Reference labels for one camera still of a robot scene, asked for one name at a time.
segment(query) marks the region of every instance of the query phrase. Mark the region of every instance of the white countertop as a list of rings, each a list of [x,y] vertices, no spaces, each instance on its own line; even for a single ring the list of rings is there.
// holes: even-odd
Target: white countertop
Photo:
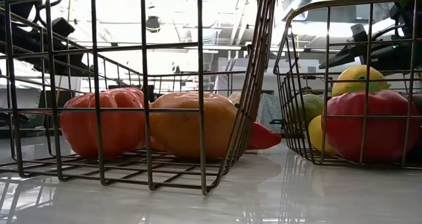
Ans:
[[[208,196],[8,174],[0,191],[0,224],[422,223],[422,171],[317,167],[284,145],[244,155]]]

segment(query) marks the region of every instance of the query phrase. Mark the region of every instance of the metal wire basket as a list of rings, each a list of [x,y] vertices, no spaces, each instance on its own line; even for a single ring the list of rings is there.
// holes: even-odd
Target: metal wire basket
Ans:
[[[395,40],[384,40],[384,41],[375,41],[373,37],[367,37],[367,41],[362,42],[344,42],[344,43],[332,43],[330,42],[330,23],[331,23],[331,10],[335,7],[345,7],[345,6],[356,6],[356,5],[368,5],[370,12],[369,12],[369,32],[368,36],[373,35],[373,19],[374,19],[374,5],[379,3],[390,3],[390,2],[407,2],[414,4],[414,18],[413,18],[413,34],[412,37],[408,39],[400,39]],[[420,135],[419,139],[416,143],[416,148],[408,151],[409,148],[409,124],[412,121],[420,121],[421,116],[414,115],[411,113],[411,104],[415,95],[417,94],[418,88],[415,86],[415,82],[420,82],[420,77],[417,77],[417,74],[420,73],[422,70],[417,70],[417,60],[416,60],[416,48],[417,43],[420,42],[421,39],[418,38],[417,28],[418,28],[418,18],[417,12],[419,10],[418,6],[420,6],[419,0],[335,0],[335,1],[322,1],[317,3],[311,3],[296,11],[292,12],[287,20],[286,20],[286,28],[282,37],[282,42],[280,44],[280,50],[278,52],[278,56],[276,59],[276,63],[274,65],[274,74],[277,76],[278,80],[278,89],[280,95],[280,104],[282,105],[282,114],[284,116],[284,129],[287,137],[287,146],[292,149],[293,151],[297,152],[299,155],[312,161],[315,165],[329,165],[329,166],[359,166],[359,167],[401,167],[401,168],[412,168],[412,169],[419,169],[421,166],[421,156],[420,156]],[[314,9],[326,9],[327,14],[327,21],[326,21],[326,47],[325,49],[320,49],[320,51],[325,53],[325,62],[330,61],[330,52],[333,51],[339,52],[340,50],[335,49],[334,47],[338,46],[348,46],[352,47],[355,45],[364,45],[366,47],[365,56],[366,60],[366,75],[364,78],[356,78],[353,80],[337,80],[341,72],[333,72],[333,68],[329,68],[328,66],[325,67],[324,71],[322,72],[300,72],[299,65],[300,62],[298,61],[300,58],[299,50],[297,50],[296,42],[297,38],[295,38],[294,31],[295,28],[292,26],[293,19],[301,13],[314,10]],[[410,43],[411,44],[411,53],[409,53],[408,57],[411,59],[410,69],[409,70],[400,70],[400,71],[388,71],[383,72],[380,70],[382,74],[392,74],[392,73],[402,73],[402,77],[400,78],[385,78],[385,79],[370,79],[370,67],[374,64],[374,61],[371,59],[371,47],[372,45],[400,45],[401,43]],[[279,66],[280,57],[282,55],[282,51],[286,51],[287,48],[287,56],[288,59],[286,60],[289,64],[289,68],[286,71],[282,72],[282,68]],[[313,83],[313,87],[310,88],[309,84],[312,81],[318,80],[320,84]],[[365,83],[363,93],[365,94],[365,100],[362,104],[364,107],[364,112],[360,115],[327,115],[327,103],[332,97],[331,89],[333,85],[337,82],[347,82],[347,83]],[[373,82],[394,82],[394,83],[401,83],[401,86],[391,87],[391,90],[399,92],[401,95],[409,98],[407,100],[407,113],[405,115],[397,115],[397,116],[381,116],[381,115],[373,115],[369,114],[368,112],[368,100],[369,95],[372,92],[369,91],[370,83]],[[322,147],[317,150],[311,144],[311,138],[309,136],[309,122],[306,119],[303,121],[300,119],[300,116],[306,118],[305,106],[299,106],[300,104],[303,105],[304,95],[305,94],[315,94],[323,97],[324,100],[324,109],[322,110],[322,122],[321,122],[321,130],[322,130]],[[299,123],[289,123],[288,117],[292,116],[297,118],[299,116]],[[326,137],[327,137],[327,120],[330,119],[344,119],[344,121],[348,119],[360,119],[362,122],[362,135],[361,136],[361,146],[359,146],[359,158],[357,160],[351,161],[351,159],[345,159],[341,155],[328,155],[326,152]],[[373,163],[368,160],[365,161],[365,148],[369,147],[370,144],[366,142],[367,140],[367,125],[369,121],[381,121],[382,119],[390,119],[400,121],[399,123],[406,122],[406,135],[404,135],[404,139],[402,142],[400,158],[395,161],[389,161],[386,163]]]
[[[69,181],[73,179],[88,179],[100,181],[102,185],[109,185],[115,182],[124,182],[131,184],[145,184],[148,185],[150,190],[156,190],[160,187],[175,187],[175,188],[190,188],[202,190],[204,195],[207,195],[213,188],[216,188],[222,177],[227,174],[230,167],[244,154],[247,143],[249,140],[249,134],[251,130],[252,122],[255,120],[259,95],[262,87],[262,79],[264,69],[268,64],[268,56],[270,50],[270,38],[272,32],[272,21],[274,12],[274,5],[276,0],[258,0],[258,14],[256,16],[255,30],[253,34],[253,44],[249,57],[249,64],[246,72],[204,72],[203,67],[203,42],[202,42],[202,0],[197,1],[198,5],[198,42],[193,43],[163,43],[163,44],[147,44],[146,42],[146,7],[145,0],[140,0],[141,4],[141,17],[142,17],[142,44],[132,46],[112,46],[112,47],[98,47],[97,44],[97,26],[96,26],[96,0],[91,0],[92,6],[92,49],[85,48],[75,42],[69,41],[68,39],[53,33],[51,27],[51,0],[45,0],[46,9],[46,28],[40,27],[37,24],[33,24],[28,20],[19,17],[11,13],[11,6],[17,4],[23,4],[30,1],[41,1],[41,0],[5,0],[0,3],[0,13],[5,15],[5,28],[7,30],[7,41],[5,42],[7,48],[7,54],[1,59],[7,60],[7,74],[0,75],[1,78],[7,79],[7,91],[8,91],[8,105],[9,108],[0,109],[1,112],[8,113],[11,117],[12,126],[10,126],[10,133],[12,134],[11,139],[11,156],[9,163],[3,163],[0,165],[0,172],[17,172],[21,177],[34,177],[38,175],[57,176],[60,181]],[[47,40],[47,48],[41,48],[40,53],[33,53],[18,49],[13,45],[12,41],[12,21],[20,22],[27,26],[32,27],[33,30],[40,33],[41,42]],[[53,48],[53,38],[59,39],[62,42],[67,43],[68,50],[56,51]],[[60,136],[59,128],[59,116],[61,112],[72,112],[72,111],[95,111],[97,116],[98,126],[100,122],[100,114],[104,111],[111,110],[106,108],[100,108],[98,101],[100,94],[100,81],[105,80],[109,82],[115,82],[118,86],[133,86],[148,85],[149,81],[165,81],[174,79],[178,76],[186,76],[187,74],[166,74],[166,75],[152,75],[148,74],[148,58],[147,49],[165,49],[165,48],[186,48],[193,47],[198,49],[198,72],[191,73],[192,76],[198,77],[198,93],[199,93],[199,109],[194,111],[184,111],[182,109],[153,109],[148,106],[148,98],[153,95],[148,93],[148,87],[143,87],[144,93],[144,109],[114,109],[113,111],[131,112],[131,113],[144,113],[146,117],[146,147],[139,148],[135,152],[127,153],[119,159],[106,160],[103,156],[103,144],[101,141],[101,129],[98,129],[98,140],[99,140],[99,158],[84,159],[76,154],[66,154],[69,151],[69,146]],[[142,73],[137,72],[134,69],[130,69],[120,63],[117,63],[103,55],[100,52],[106,51],[128,51],[128,50],[142,50]],[[72,55],[72,54],[89,54],[93,58],[93,69],[82,70],[76,66],[58,61],[55,59],[58,55]],[[13,59],[17,58],[39,58],[42,61],[42,77],[41,82],[35,83],[27,78],[19,77],[15,75],[15,67]],[[107,66],[104,63],[104,75],[99,74],[99,61],[107,62]],[[62,108],[57,105],[56,93],[51,93],[51,107],[45,106],[42,108],[21,108],[18,107],[16,102],[16,83],[26,82],[35,83],[42,86],[42,93],[47,98],[46,90],[50,89],[52,92],[72,92],[72,93],[83,93],[76,90],[70,90],[56,86],[55,75],[58,66],[65,67],[68,75],[72,75],[75,71],[82,71],[86,73],[86,77],[90,82],[89,89],[95,93],[96,107],[95,108]],[[112,78],[106,76],[106,71],[111,67],[117,69],[117,72],[128,72],[129,78],[123,78],[119,73],[118,78]],[[49,75],[44,73],[44,69],[49,69]],[[225,156],[217,162],[211,162],[205,158],[205,144],[204,144],[204,76],[216,75],[216,74],[227,74],[230,76],[235,73],[242,73],[245,75],[245,82],[242,88],[234,88],[233,86],[227,87],[227,92],[233,90],[241,90],[242,96],[239,103],[239,108],[236,114],[235,124],[231,133],[231,139]],[[46,83],[46,78],[51,81],[51,85]],[[70,76],[69,88],[72,88]],[[187,162],[183,161],[171,154],[165,152],[153,152],[150,145],[150,124],[149,115],[151,113],[197,113],[199,114],[200,120],[200,161],[199,162]],[[50,126],[45,128],[45,139],[48,144],[47,157],[39,157],[37,159],[26,159],[22,155],[22,143],[23,140],[20,137],[20,123],[19,114],[42,114],[52,119],[52,130]]]

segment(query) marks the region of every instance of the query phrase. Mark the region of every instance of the yellow fruit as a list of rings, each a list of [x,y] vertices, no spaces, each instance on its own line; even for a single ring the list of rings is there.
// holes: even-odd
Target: yellow fruit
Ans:
[[[322,152],[322,127],[321,127],[321,115],[315,117],[308,127],[309,138],[311,139],[312,147]],[[336,151],[327,143],[325,143],[325,152],[328,155],[336,155]]]
[[[366,79],[367,75],[367,66],[359,65],[353,66],[344,70],[341,75],[339,75],[337,80],[355,80],[355,79]],[[385,79],[381,72],[370,67],[369,68],[369,79]],[[387,82],[372,82],[377,83],[378,86],[384,88],[387,85]],[[332,97],[340,96],[348,92],[348,87],[359,88],[365,90],[365,82],[336,82],[332,87]]]

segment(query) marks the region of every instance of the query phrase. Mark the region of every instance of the green fruit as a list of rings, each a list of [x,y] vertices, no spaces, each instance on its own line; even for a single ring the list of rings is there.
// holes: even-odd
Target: green fruit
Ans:
[[[305,116],[303,115],[303,108],[305,108],[306,122],[310,122],[316,116],[321,115],[324,109],[324,99],[317,95],[307,94],[303,95],[303,106],[300,96],[297,96],[296,100],[293,99],[287,109],[287,121],[288,123],[304,123]]]

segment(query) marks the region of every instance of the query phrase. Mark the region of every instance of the red bell pepper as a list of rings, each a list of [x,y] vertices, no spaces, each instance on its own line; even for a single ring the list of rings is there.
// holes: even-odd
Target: red bell pepper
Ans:
[[[94,93],[70,99],[68,107],[95,107]],[[100,92],[100,107],[143,108],[144,94],[136,88]],[[145,139],[144,113],[101,112],[104,157],[136,149]],[[60,127],[72,149],[84,157],[98,157],[97,118],[94,111],[62,112]]]
[[[248,150],[264,150],[271,148],[282,141],[282,135],[273,132],[264,125],[254,122]]]
[[[330,99],[327,115],[363,115],[364,92],[346,93]],[[407,99],[392,90],[369,92],[368,115],[407,115]],[[411,115],[419,115],[411,104]],[[408,149],[415,146],[421,123],[410,121]],[[367,118],[363,162],[392,162],[403,154],[406,120]],[[326,141],[344,158],[359,162],[363,136],[363,118],[327,118]]]

